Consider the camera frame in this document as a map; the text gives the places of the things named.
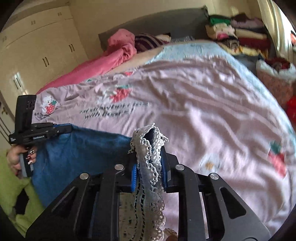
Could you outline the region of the left hand with painted nails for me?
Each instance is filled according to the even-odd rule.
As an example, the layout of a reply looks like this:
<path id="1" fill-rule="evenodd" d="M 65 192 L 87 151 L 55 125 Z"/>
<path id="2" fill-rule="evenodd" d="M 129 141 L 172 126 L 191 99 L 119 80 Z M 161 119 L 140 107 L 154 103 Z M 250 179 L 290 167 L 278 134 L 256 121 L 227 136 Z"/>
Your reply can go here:
<path id="1" fill-rule="evenodd" d="M 24 146 L 21 145 L 12 145 L 6 154 L 6 159 L 10 170 L 18 178 L 22 178 L 22 167 L 20 164 L 20 156 L 23 153 L 29 152 L 27 159 L 30 164 L 36 162 L 37 157 L 37 146 L 33 146 L 30 150 L 26 150 Z"/>

